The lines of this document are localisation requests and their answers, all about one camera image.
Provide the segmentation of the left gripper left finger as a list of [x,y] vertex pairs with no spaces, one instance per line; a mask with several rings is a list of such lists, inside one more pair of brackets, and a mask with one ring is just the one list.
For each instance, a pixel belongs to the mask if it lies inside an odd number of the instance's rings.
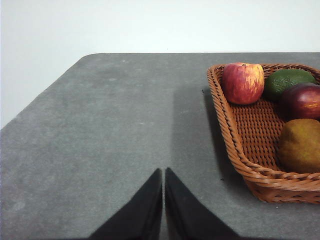
[[134,196],[90,240],[158,240],[163,212],[162,171],[157,168]]

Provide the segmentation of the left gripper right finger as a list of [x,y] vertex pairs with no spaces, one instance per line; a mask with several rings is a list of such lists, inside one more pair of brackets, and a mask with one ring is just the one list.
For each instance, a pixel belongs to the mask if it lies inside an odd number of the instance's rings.
[[238,240],[240,236],[208,210],[171,168],[165,170],[168,226],[179,240]]

